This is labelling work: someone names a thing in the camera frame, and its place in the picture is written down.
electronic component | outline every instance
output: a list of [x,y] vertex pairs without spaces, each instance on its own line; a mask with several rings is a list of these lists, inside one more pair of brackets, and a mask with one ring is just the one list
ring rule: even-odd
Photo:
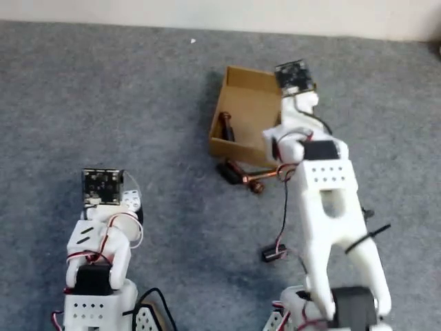
[[286,252],[287,248],[282,243],[278,245],[278,249],[277,244],[267,246],[262,250],[262,261],[267,263],[275,261],[277,259],[280,259]]
[[280,64],[274,74],[284,97],[314,90],[314,82],[304,60]]
[[83,202],[85,205],[119,205],[123,172],[116,169],[83,169]]

open cardboard box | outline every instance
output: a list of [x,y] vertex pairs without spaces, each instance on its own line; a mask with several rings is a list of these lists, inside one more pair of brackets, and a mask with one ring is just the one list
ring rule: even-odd
[[[265,157],[262,131],[280,123],[281,91],[274,74],[229,66],[209,133],[209,151],[253,166],[273,168]],[[235,142],[222,139],[219,114],[232,118]]]

copper pipe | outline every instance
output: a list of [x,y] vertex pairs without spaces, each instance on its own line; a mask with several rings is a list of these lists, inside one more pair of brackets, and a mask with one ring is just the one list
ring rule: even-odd
[[242,181],[244,183],[249,183],[251,181],[257,181],[259,179],[275,177],[275,176],[277,176],[277,174],[278,174],[277,169],[258,171],[258,172],[250,172],[248,174],[245,174],[245,176],[242,177]]

copper fitting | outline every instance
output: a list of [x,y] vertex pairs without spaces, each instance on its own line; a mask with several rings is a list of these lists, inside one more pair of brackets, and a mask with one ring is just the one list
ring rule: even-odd
[[221,112],[219,114],[219,120],[222,122],[222,138],[228,141],[236,141],[234,138],[234,131],[229,120],[231,119],[229,112]]
[[265,189],[265,185],[263,185],[259,181],[250,181],[248,183],[248,188],[254,193],[254,194],[260,194]]
[[252,181],[257,181],[259,179],[265,179],[270,177],[275,177],[278,174],[277,169],[273,170],[266,170],[266,171],[258,171],[258,172],[250,172],[248,174],[245,174],[245,176],[242,177],[242,181],[244,183],[249,183]]

black zip tie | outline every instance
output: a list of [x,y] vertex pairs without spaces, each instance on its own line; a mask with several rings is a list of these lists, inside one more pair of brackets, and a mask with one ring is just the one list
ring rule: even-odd
[[361,237],[359,240],[357,240],[355,243],[353,243],[352,245],[350,245],[346,250],[345,250],[345,254],[348,254],[349,252],[351,252],[355,247],[357,247],[358,245],[360,245],[363,241],[365,241],[368,238],[374,238],[377,234],[389,229],[391,227],[391,224],[387,224],[385,226],[382,226],[381,228],[379,228],[378,230],[375,230],[373,232],[368,232],[365,236]]

